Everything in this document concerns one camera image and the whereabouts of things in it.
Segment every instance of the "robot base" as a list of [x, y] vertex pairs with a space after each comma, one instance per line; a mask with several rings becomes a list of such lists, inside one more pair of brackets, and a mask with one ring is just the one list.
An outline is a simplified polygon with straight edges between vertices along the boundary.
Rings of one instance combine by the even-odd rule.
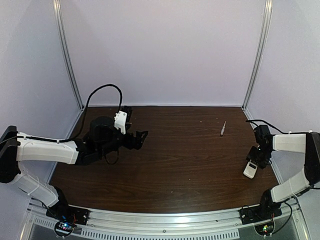
[[[260, 210], [261, 210], [260, 206], [253, 206], [253, 207], [243, 208], [239, 210], [242, 225], [270, 220], [272, 218], [271, 214], [268, 217], [259, 216], [257, 213]], [[273, 216], [274, 218], [282, 215], [282, 211], [280, 208], [274, 209], [273, 213], [274, 213], [274, 216]]]
[[[87, 225], [87, 221], [88, 221], [88, 216], [89, 216], [89, 210], [88, 209], [84, 209], [84, 208], [79, 208], [79, 207], [73, 207], [73, 206], [69, 206], [70, 210], [74, 213], [75, 215], [75, 224], [76, 225]], [[52, 218], [52, 211], [46, 211], [46, 214], [48, 217]]]

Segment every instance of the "white backdrop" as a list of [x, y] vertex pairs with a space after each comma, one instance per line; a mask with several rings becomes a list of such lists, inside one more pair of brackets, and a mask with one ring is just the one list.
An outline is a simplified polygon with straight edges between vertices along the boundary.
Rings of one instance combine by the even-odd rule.
[[[52, 0], [1, 1], [0, 135], [7, 126], [65, 138], [79, 113], [59, 43]], [[52, 162], [26, 162], [47, 179]], [[29, 197], [0, 184], [0, 240], [16, 240]]]
[[[248, 110], [253, 118], [265, 119], [284, 132], [320, 132], [319, 12], [318, 1], [273, 1], [269, 35]], [[304, 165], [303, 154], [272, 156], [283, 180]], [[319, 201], [316, 190], [299, 197], [314, 240], [320, 234]]]
[[[264, 0], [66, 0], [61, 9], [80, 94], [115, 83], [129, 105], [241, 106]], [[102, 90], [91, 105], [116, 105]]]

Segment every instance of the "metal corner post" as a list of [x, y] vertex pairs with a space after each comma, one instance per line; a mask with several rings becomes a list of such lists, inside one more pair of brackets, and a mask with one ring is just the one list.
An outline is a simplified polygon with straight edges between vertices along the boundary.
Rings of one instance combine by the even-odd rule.
[[259, 67], [260, 67], [260, 64], [262, 61], [264, 48], [265, 48], [265, 45], [267, 42], [269, 26], [270, 26], [270, 22], [271, 22], [272, 9], [273, 9], [273, 0], [266, 0], [265, 7], [264, 7], [264, 13], [263, 13], [263, 20], [262, 20], [259, 44], [258, 44], [256, 56], [255, 56], [255, 61], [254, 61], [251, 77], [250, 77], [250, 82], [249, 82], [248, 89], [246, 91], [244, 102], [242, 105], [242, 108], [244, 110], [248, 107], [248, 103], [249, 103], [250, 97], [252, 95], [254, 85], [256, 83], [256, 79], [258, 76]]
[[62, 54], [63, 54], [63, 59], [64, 59], [66, 71], [69, 76], [71, 88], [72, 88], [73, 94], [75, 96], [76, 103], [78, 105], [78, 108], [81, 110], [81, 109], [83, 109], [84, 104], [82, 102], [82, 99], [81, 99], [81, 96], [79, 93], [74, 70], [73, 70], [72, 64], [71, 64], [71, 58], [69, 55], [69, 50], [68, 50], [68, 45], [67, 45], [67, 39], [66, 39], [66, 33], [65, 33], [65, 28], [64, 28], [64, 22], [63, 22], [63, 18], [62, 18], [60, 2], [61, 2], [60, 0], [53, 0], [54, 15], [55, 15], [55, 19], [56, 19], [58, 35], [60, 38], [60, 43], [61, 43]]

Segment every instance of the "white remote control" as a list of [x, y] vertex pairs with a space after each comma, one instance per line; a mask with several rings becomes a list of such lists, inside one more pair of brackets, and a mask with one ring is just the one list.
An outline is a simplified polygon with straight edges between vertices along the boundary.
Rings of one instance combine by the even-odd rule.
[[251, 161], [248, 161], [248, 164], [246, 165], [244, 171], [243, 171], [243, 175], [245, 175], [246, 177], [253, 179], [256, 172], [257, 172], [258, 166], [255, 165], [254, 163], [252, 163]]

